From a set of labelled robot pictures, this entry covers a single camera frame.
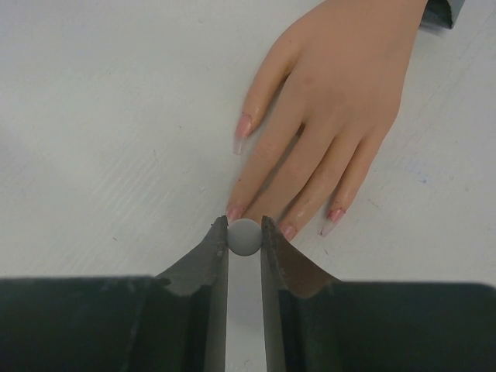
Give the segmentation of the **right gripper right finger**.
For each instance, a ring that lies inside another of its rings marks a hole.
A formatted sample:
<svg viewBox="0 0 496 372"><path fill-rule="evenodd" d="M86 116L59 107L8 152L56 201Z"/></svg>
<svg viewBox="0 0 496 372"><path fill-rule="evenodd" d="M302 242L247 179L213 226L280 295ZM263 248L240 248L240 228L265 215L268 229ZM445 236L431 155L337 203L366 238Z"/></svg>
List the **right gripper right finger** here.
<svg viewBox="0 0 496 372"><path fill-rule="evenodd" d="M340 281L261 223L269 371L493 371L495 289Z"/></svg>

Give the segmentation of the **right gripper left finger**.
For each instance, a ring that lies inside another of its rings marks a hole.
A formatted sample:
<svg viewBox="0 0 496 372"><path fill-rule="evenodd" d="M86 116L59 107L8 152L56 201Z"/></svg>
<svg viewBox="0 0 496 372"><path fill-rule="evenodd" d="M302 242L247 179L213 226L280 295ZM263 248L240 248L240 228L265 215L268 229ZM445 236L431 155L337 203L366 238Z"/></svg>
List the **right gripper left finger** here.
<svg viewBox="0 0 496 372"><path fill-rule="evenodd" d="M3 371L222 371L227 220L157 276L1 281Z"/></svg>

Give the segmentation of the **white nail polish cap brush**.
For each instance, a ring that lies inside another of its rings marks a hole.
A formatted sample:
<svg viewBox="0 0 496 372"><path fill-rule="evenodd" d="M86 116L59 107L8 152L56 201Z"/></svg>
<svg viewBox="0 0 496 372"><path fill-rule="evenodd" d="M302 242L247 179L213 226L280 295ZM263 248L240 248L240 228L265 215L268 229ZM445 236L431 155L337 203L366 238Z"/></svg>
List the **white nail polish cap brush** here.
<svg viewBox="0 0 496 372"><path fill-rule="evenodd" d="M251 219L236 220L227 230L227 244L234 254L248 257L255 254L262 245L262 230Z"/></svg>

